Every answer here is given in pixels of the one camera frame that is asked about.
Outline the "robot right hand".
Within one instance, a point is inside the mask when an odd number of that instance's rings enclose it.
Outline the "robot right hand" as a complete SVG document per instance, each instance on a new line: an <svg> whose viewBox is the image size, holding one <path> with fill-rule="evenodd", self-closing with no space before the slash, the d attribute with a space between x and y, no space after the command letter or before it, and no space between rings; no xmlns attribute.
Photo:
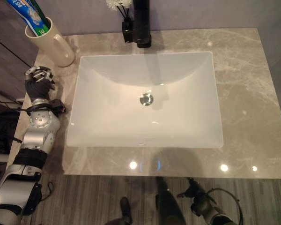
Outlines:
<svg viewBox="0 0 281 225"><path fill-rule="evenodd" d="M212 204L215 204L215 200L207 194L205 189L194 178L186 179L189 182L189 187L186 191L178 194L177 198L186 197L192 199L190 208L192 213L198 217L207 214Z"/></svg>

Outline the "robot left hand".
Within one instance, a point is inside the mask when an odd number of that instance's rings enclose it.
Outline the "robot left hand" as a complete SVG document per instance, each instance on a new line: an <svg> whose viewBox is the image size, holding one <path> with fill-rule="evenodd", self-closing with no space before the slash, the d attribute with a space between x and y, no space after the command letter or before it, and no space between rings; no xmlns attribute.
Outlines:
<svg viewBox="0 0 281 225"><path fill-rule="evenodd" d="M25 74L25 89L33 101L37 98L49 100L50 90L55 90L53 73L50 68L34 65Z"/></svg>

